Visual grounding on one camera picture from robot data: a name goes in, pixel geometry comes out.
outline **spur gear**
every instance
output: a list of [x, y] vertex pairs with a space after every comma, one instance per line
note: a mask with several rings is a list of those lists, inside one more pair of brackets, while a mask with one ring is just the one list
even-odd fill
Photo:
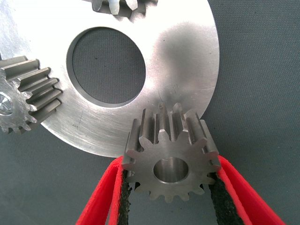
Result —
[[145, 13], [144, 0], [91, 0], [95, 12], [130, 17], [132, 11]]
[[203, 194], [202, 184], [213, 184], [210, 173], [220, 169], [205, 122], [194, 110], [183, 113], [179, 103], [169, 113], [160, 103], [158, 113], [145, 109], [134, 120], [122, 166], [137, 192], [149, 191], [153, 200], [164, 195], [168, 203], [176, 195], [187, 201], [189, 192]]
[[53, 113], [61, 91], [48, 78], [50, 68], [25, 56], [0, 60], [0, 126], [4, 133], [32, 130]]

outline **aluminum plate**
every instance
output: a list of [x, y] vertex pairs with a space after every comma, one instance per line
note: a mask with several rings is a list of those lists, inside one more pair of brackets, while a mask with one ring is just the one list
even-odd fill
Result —
[[[159, 102], [180, 102], [199, 116], [214, 92], [219, 66], [218, 34], [206, 0], [159, 0], [146, 15], [114, 17], [92, 11], [83, 0], [0, 0], [0, 53], [3, 59], [26, 55], [51, 67], [59, 78], [62, 105], [42, 124], [65, 142], [107, 157], [123, 155], [134, 118]], [[108, 27], [131, 38], [146, 66], [143, 89], [123, 104], [89, 96], [74, 77], [72, 49], [89, 29]]]

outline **gear bore hole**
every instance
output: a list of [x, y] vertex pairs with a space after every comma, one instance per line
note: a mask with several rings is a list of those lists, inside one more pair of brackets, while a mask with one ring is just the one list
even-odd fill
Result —
[[185, 161], [176, 157], [159, 160], [154, 168], [154, 175], [164, 183], [176, 183], [188, 176], [188, 165]]

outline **gray backdrop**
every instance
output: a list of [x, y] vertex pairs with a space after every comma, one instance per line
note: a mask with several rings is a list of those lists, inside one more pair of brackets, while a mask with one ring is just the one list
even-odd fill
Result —
[[[203, 118], [220, 153], [287, 224], [297, 225], [300, 2], [210, 5], [221, 62]], [[74, 224], [112, 160], [73, 148], [43, 127], [22, 136], [0, 134], [0, 224]], [[209, 192], [172, 204], [152, 202], [147, 194], [133, 194], [130, 201], [130, 225], [216, 224]]]

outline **circular hole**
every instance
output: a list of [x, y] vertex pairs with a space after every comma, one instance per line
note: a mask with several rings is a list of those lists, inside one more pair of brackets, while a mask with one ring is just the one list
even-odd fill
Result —
[[0, 114], [5, 116], [10, 115], [13, 113], [12, 108], [13, 104], [10, 97], [0, 92]]
[[176, 183], [188, 175], [188, 165], [180, 158], [170, 157], [159, 160], [154, 168], [154, 175], [165, 183]]
[[104, 107], [131, 101], [142, 90], [146, 77], [145, 62], [135, 43], [125, 34], [104, 27], [75, 38], [68, 51], [67, 68], [76, 89]]

